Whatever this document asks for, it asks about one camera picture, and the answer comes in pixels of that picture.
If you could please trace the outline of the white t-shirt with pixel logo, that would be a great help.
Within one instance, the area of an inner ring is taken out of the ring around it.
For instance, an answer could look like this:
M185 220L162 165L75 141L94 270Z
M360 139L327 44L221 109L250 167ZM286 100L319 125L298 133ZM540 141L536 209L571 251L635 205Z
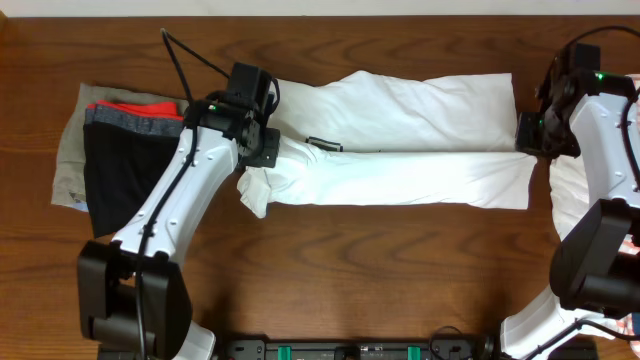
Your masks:
M358 71L280 89L276 164L247 169L237 184L258 217L275 202L528 207L536 160L514 146L508 73L417 81Z

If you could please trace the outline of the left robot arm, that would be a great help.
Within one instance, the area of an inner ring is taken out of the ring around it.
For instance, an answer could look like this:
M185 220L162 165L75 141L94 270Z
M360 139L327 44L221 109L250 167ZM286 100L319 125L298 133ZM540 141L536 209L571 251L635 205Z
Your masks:
M77 258L80 328L109 354L210 359L216 338L192 319L182 266L214 194L237 168L272 168L280 132L268 127L277 80L244 63L227 86L189 104L175 153L143 205L110 243Z

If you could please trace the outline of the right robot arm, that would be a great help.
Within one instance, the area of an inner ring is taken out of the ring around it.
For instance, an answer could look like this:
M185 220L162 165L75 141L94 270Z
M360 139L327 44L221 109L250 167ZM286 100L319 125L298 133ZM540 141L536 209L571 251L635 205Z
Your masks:
M639 135L631 77L600 69L600 49L573 42L554 58L537 94L537 112L519 116L515 147L538 157L567 156L585 166L588 205L552 258L549 286L506 318L497 359L588 359L571 345L593 330L636 342L617 322L639 310L639 257L621 252L639 239Z

